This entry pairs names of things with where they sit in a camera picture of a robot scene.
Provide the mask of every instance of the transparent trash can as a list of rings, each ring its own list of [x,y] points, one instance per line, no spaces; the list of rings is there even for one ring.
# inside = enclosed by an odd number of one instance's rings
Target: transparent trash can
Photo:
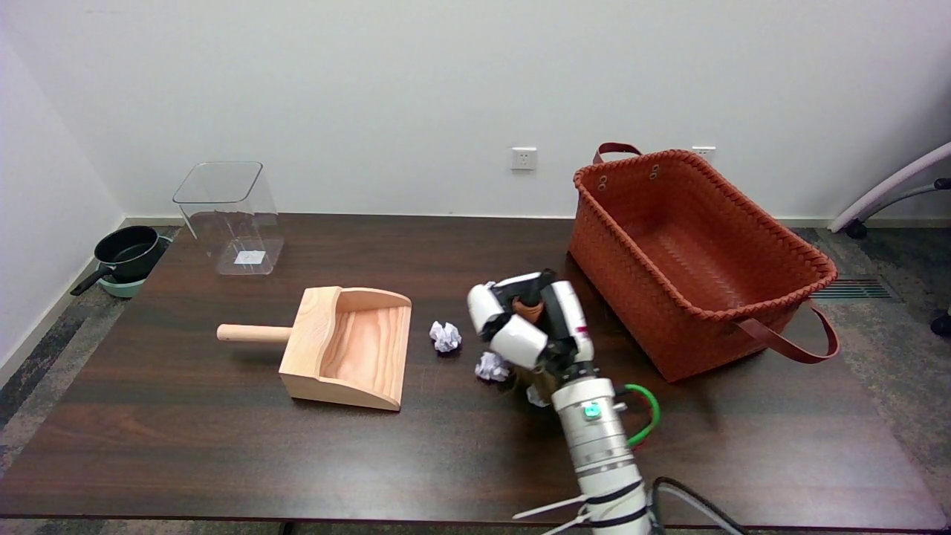
[[[192,168],[172,201],[224,275],[266,275],[284,245],[260,162],[205,162]]]

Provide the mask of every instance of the wooden dustpan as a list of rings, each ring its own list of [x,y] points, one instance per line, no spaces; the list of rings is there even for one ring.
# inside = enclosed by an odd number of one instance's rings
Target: wooden dustpan
[[[367,287],[312,287],[293,327],[221,325],[218,339],[286,343],[281,379],[293,398],[399,410],[412,303]]]

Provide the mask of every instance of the white baseboard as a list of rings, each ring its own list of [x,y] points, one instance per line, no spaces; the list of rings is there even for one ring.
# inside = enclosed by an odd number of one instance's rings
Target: white baseboard
[[[36,326],[23,337],[23,340],[16,346],[16,349],[13,350],[13,353],[10,354],[7,361],[0,367],[0,386],[5,385],[7,381],[10,380],[10,377],[12,377],[20,365],[27,360],[29,354],[32,353],[36,345],[40,343],[40,340],[47,333],[49,328],[53,327],[53,324],[59,319],[60,314],[62,314],[66,310],[66,307],[69,306],[69,303],[75,299],[69,295],[69,291],[78,285],[80,281],[88,277],[98,266],[99,263],[96,262],[94,258],[90,258],[89,262],[72,278],[72,282],[66,286],[63,295],[47,308],[47,311],[43,313],[43,316]]]
[[[182,227],[184,226],[184,217],[181,215],[127,216],[119,228],[131,227],[133,225],[145,225],[146,227]]]
[[[824,217],[777,217],[776,221],[789,228],[827,228],[834,220]],[[951,227],[951,218],[873,217],[865,222],[865,226],[868,228],[947,228]]]
[[[389,214],[370,214],[370,215],[418,215],[424,217],[489,217],[489,218],[517,218],[525,219],[573,219],[574,215],[481,215],[481,214],[438,214],[438,213],[389,213]],[[786,227],[790,228],[826,228],[832,224],[833,219],[827,217],[777,217]],[[150,216],[127,216],[119,228],[130,227],[132,225],[147,225],[150,227],[183,227],[184,217],[181,215],[150,215]],[[873,217],[865,222],[869,228],[947,228],[951,227],[951,218],[882,218]]]

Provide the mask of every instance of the crumpled paper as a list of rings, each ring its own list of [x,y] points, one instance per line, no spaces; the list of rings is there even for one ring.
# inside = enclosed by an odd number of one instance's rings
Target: crumpled paper
[[[449,322],[446,322],[446,327],[440,325],[439,322],[433,322],[433,326],[429,327],[429,337],[436,342],[436,351],[440,353],[448,353],[462,343],[459,329]]]
[[[529,403],[534,406],[549,406],[550,403],[545,403],[542,401],[541,396],[538,394],[538,389],[534,385],[529,386],[525,389],[525,397],[529,398]]]
[[[501,383],[508,379],[511,373],[512,365],[509,364],[509,361],[489,351],[482,353],[478,364],[475,365],[475,375],[484,381],[499,381]]]

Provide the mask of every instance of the electrical socket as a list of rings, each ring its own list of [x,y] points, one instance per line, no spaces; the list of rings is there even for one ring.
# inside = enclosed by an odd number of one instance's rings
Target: electrical socket
[[[512,147],[512,169],[534,170],[538,167],[538,149],[535,147]]]
[[[692,147],[691,150],[700,155],[701,158],[707,160],[708,162],[713,159],[713,153],[716,152],[716,147]]]

